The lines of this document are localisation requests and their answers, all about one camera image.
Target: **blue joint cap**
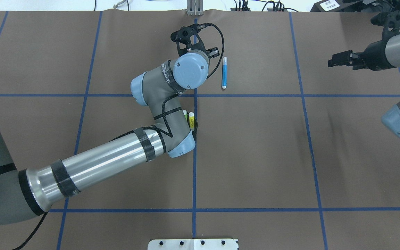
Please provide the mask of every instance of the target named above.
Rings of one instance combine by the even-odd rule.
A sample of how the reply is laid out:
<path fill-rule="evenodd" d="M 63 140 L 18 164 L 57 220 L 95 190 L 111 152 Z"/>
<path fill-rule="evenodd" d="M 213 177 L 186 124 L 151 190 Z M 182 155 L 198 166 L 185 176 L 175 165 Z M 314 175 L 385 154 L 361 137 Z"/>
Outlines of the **blue joint cap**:
<path fill-rule="evenodd" d="M 400 138 L 400 109 L 395 104 L 381 118 L 382 123 Z"/>
<path fill-rule="evenodd" d="M 208 77 L 208 62 L 199 54 L 187 53 L 175 61 L 174 79 L 181 87 L 193 90 L 198 88 Z"/>
<path fill-rule="evenodd" d="M 147 71 L 140 76 L 135 77 L 131 82 L 131 92 L 132 96 L 135 98 L 135 101 L 138 102 L 141 106 L 147 106 L 148 104 L 144 100 L 143 96 L 143 77 Z"/>
<path fill-rule="evenodd" d="M 194 136 L 192 136 L 192 132 L 189 131 L 188 136 L 184 138 L 184 140 L 178 144 L 173 150 L 168 152 L 170 158 L 179 157 L 180 155 L 184 155 L 187 152 L 193 150 L 195 148 Z"/>

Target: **white label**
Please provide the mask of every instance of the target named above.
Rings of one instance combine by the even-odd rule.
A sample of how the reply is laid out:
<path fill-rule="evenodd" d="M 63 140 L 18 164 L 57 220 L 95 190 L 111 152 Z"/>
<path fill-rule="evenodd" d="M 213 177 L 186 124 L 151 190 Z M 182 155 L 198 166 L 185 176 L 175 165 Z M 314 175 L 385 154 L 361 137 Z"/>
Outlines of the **white label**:
<path fill-rule="evenodd" d="M 330 11 L 332 9 L 335 9 L 337 7 L 340 7 L 338 2 L 336 0 L 329 0 L 324 3 L 321 3 L 320 6 L 325 10 L 325 11 Z"/>

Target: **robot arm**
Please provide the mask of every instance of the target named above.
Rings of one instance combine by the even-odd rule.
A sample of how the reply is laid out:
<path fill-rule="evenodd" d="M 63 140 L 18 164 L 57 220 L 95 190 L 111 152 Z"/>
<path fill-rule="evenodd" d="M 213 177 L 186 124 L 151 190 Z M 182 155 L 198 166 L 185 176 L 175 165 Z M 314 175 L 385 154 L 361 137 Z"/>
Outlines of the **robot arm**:
<path fill-rule="evenodd" d="M 140 105 L 149 106 L 156 121 L 153 126 L 137 128 L 45 168 L 20 172 L 0 134 L 0 224 L 41 215 L 53 203 L 165 152 L 174 158 L 193 150 L 195 141 L 177 96 L 203 84 L 209 59 L 219 55 L 217 48 L 206 50 L 198 36 L 209 25 L 214 26 L 193 24 L 173 33 L 180 57 L 132 81 L 132 95 Z M 199 38 L 197 44 L 190 43 L 192 35 Z M 179 42 L 186 48 L 180 49 Z"/>
<path fill-rule="evenodd" d="M 346 65 L 352 66 L 353 70 L 373 71 L 400 67 L 400 9 L 379 13 L 371 19 L 371 23 L 384 27 L 382 40 L 370 44 L 363 52 L 349 50 L 334 54 L 328 61 L 328 67 Z M 384 114 L 382 123 L 400 138 L 400 102 Z"/>

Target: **yellow marker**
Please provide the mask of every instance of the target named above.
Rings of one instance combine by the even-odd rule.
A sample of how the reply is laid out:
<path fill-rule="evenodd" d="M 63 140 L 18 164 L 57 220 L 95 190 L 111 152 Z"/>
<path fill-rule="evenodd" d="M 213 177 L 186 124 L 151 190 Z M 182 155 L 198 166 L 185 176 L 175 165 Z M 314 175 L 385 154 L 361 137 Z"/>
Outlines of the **yellow marker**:
<path fill-rule="evenodd" d="M 189 127 L 191 128 L 192 131 L 195 130 L 195 121 L 194 121 L 194 113 L 189 112 Z"/>

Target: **blue grid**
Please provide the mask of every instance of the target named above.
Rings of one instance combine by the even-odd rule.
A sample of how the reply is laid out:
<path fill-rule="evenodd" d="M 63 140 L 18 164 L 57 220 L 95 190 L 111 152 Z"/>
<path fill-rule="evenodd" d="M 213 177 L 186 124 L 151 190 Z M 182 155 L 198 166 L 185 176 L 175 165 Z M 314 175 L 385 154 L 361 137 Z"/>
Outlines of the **blue grid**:
<path fill-rule="evenodd" d="M 3 21 L 1 23 L 0 27 L 0 35 L 2 33 L 4 24 L 6 22 L 8 12 L 5 12 L 5 16 L 3 18 Z M 95 53 L 97 50 L 97 41 L 98 41 L 98 35 L 100 32 L 100 25 L 101 25 L 101 19 L 102 19 L 103 12 L 100 12 L 99 19 L 98 19 L 98 25 L 97 25 L 97 33 L 95 35 L 95 42 L 94 42 L 94 47 L 92 51 L 92 58 L 91 58 L 91 64 L 90 64 L 90 69 L 89 69 L 89 75 L 87 77 L 87 84 L 86 84 L 86 92 L 84 94 L 0 94 L 0 97 L 84 97 L 83 101 L 83 107 L 81 111 L 81 117 L 80 117 L 80 123 L 79 123 L 79 128 L 78 128 L 78 134 L 77 134 L 77 139 L 76 139 L 76 144 L 75 144 L 75 150 L 74 150 L 74 155 L 77 154 L 78 152 L 78 146 L 80 142 L 80 136 L 81 136 L 81 129 L 83 125 L 83 120 L 84 120 L 84 113 L 85 113 L 85 108 L 86 108 L 86 103 L 87 103 L 87 98 L 89 97 L 132 97 L 131 94 L 89 94 L 89 87 L 90 87 L 90 80 L 92 76 L 92 69 L 93 69 L 93 63 L 95 59 Z M 291 35 L 292 35 L 292 42 L 293 42 L 293 47 L 294 47 L 294 55 L 295 55 L 295 62 L 296 62 L 296 67 L 297 67 L 297 77 L 299 81 L 299 86 L 300 86 L 300 94 L 198 94 L 197 89 L 194 90 L 194 94 L 185 94 L 182 95 L 181 97 L 194 97 L 194 112 L 195 114 L 198 114 L 197 112 L 197 98 L 226 98 L 226 97 L 251 97 L 251 98 L 282 98 L 282 97 L 288 97 L 288 98 L 301 98 L 302 99 L 302 106 L 303 106 L 303 115 L 305 117 L 305 126 L 307 130 L 307 136 L 308 136 L 308 146 L 310 150 L 310 155 L 311 155 L 311 161 L 312 161 L 312 167 L 313 167 L 313 175 L 314 175 L 314 182 L 315 182 L 315 188 L 316 188 L 316 198 L 317 198 L 317 203 L 318 207 L 317 208 L 197 208 L 197 147 L 194 149 L 194 156 L 193 156 L 193 184 L 192 184 L 192 209 L 69 209 L 68 208 L 68 203 L 69 199 L 66 199 L 65 205 L 63 209 L 50 209 L 50 212 L 52 213 L 62 213 L 62 222 L 60 225 L 60 232 L 59 232 L 59 239 L 57 242 L 57 250 L 60 249 L 61 247 L 61 241 L 62 241 L 62 235 L 64 231 L 64 226 L 65 226 L 65 219 L 66 219 L 66 214 L 67 213 L 192 213 L 192 237 L 196 236 L 196 213 L 213 213 L 213 212 L 236 212 L 236 213 L 244 213 L 244 212 L 319 212 L 319 217 L 320 217 L 320 223 L 321 223 L 321 229 L 322 229 L 322 237 L 323 237 L 323 242 L 324 242 L 324 248 L 325 250 L 328 249 L 327 245 L 327 238 L 326 238 L 326 232 L 325 232 L 325 223 L 324 223 L 324 216 L 323 212 L 343 212 L 343 211 L 400 211 L 400 207 L 337 207 L 337 208 L 325 208 L 322 207 L 321 200 L 320 200 L 320 191 L 319 191 L 319 182 L 318 182 L 318 176 L 317 176 L 317 171 L 316 171 L 316 163 L 314 160 L 314 152 L 313 152 L 313 143 L 311 140 L 311 132 L 309 128 L 309 123 L 308 123 L 308 114 L 306 110 L 306 102 L 305 98 L 400 98 L 400 94 L 392 95 L 374 95 L 374 94 L 368 94 L 368 95 L 361 95 L 361 94 L 305 94 L 303 92 L 303 85 L 302 85 L 302 77 L 300 74 L 300 65 L 299 65 L 299 58 L 297 54 L 297 46 L 295 43 L 295 34 L 294 34 L 294 27 L 293 27 L 293 20 L 292 20 L 292 15 L 289 13 L 289 19 L 290 19 L 290 27 L 291 27 Z"/>

